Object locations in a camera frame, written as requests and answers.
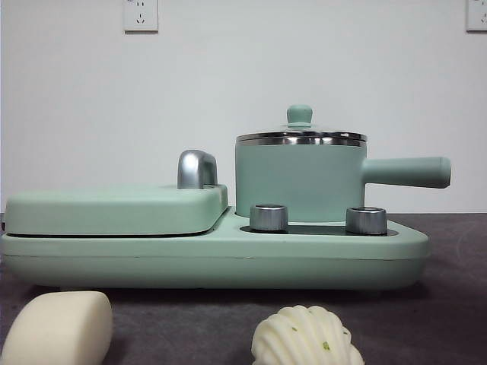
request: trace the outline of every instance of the metal handle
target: metal handle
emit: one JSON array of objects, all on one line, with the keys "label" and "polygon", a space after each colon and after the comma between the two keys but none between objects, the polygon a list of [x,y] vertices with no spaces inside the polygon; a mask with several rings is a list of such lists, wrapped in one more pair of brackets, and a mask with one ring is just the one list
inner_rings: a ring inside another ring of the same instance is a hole
[{"label": "metal handle", "polygon": [[217,185],[216,159],[204,151],[187,150],[180,155],[177,166],[178,189],[203,189]]}]

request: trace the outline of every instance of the appliance base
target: appliance base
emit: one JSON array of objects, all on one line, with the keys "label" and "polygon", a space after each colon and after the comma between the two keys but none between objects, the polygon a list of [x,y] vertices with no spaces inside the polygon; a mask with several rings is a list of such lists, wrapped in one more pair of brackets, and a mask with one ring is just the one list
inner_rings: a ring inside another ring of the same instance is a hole
[{"label": "appliance base", "polygon": [[392,221],[392,236],[242,231],[248,223],[229,208],[196,236],[5,234],[2,254],[18,277],[53,287],[389,290],[416,282],[431,250],[426,235]]}]

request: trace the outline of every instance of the lid knob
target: lid knob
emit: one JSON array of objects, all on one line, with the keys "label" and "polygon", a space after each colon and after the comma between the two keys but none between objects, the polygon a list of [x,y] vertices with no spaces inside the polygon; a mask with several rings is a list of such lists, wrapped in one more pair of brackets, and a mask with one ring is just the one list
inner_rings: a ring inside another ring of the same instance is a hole
[{"label": "lid knob", "polygon": [[305,104],[295,104],[288,108],[289,127],[310,127],[313,110]]}]

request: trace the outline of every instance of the food item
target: food item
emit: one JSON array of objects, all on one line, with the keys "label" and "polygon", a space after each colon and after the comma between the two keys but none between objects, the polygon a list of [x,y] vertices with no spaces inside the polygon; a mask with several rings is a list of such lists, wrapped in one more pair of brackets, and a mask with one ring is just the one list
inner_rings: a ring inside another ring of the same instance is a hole
[{"label": "food item", "polygon": [[100,364],[111,337],[112,309],[105,294],[44,294],[31,300],[14,320],[2,365]]},{"label": "food item", "polygon": [[253,365],[363,365],[351,339],[338,316],[320,306],[285,307],[257,326]]}]

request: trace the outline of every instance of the mint green appliance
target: mint green appliance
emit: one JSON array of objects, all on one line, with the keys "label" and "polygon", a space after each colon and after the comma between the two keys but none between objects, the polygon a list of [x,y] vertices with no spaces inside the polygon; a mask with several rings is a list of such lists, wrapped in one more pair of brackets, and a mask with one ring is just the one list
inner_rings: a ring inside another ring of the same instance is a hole
[{"label": "mint green appliance", "polygon": [[310,118],[308,106],[293,106],[285,130],[237,139],[236,208],[215,158],[196,150],[181,154],[175,186],[14,195],[3,261],[55,287],[414,283],[431,252],[427,236],[363,207],[364,184],[445,187],[448,159],[366,160],[364,135],[319,130]]}]

